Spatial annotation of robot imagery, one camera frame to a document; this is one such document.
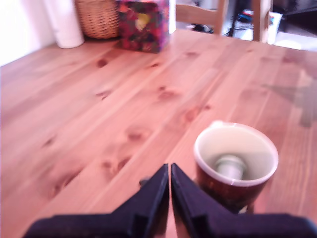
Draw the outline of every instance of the chair leg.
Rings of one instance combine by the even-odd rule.
[[[214,25],[214,33],[221,34],[222,25],[228,9],[228,0],[218,0],[217,18]]]
[[[267,41],[271,2],[269,2],[269,5],[266,3],[268,3],[268,0],[252,0],[254,41]]]

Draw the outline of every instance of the wicker basket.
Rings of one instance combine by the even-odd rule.
[[[118,36],[115,0],[75,0],[81,28],[86,36],[108,39]]]

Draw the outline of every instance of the white wall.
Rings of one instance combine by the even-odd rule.
[[[54,42],[44,0],[0,0],[0,66]]]
[[[206,9],[217,9],[218,0],[200,0],[200,7]]]

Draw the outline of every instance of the floor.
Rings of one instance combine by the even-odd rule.
[[[316,0],[298,0],[297,1],[297,9],[305,9],[309,8],[312,6],[312,4],[315,4],[317,1]]]
[[[278,32],[275,45],[317,52],[317,35],[288,24],[286,32]]]

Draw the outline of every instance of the table surface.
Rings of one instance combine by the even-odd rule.
[[[53,45],[1,68],[2,237],[53,214],[111,212],[163,163],[194,179],[194,141],[216,119],[279,151],[255,211],[317,223],[317,53],[188,30],[160,54],[116,43]]]

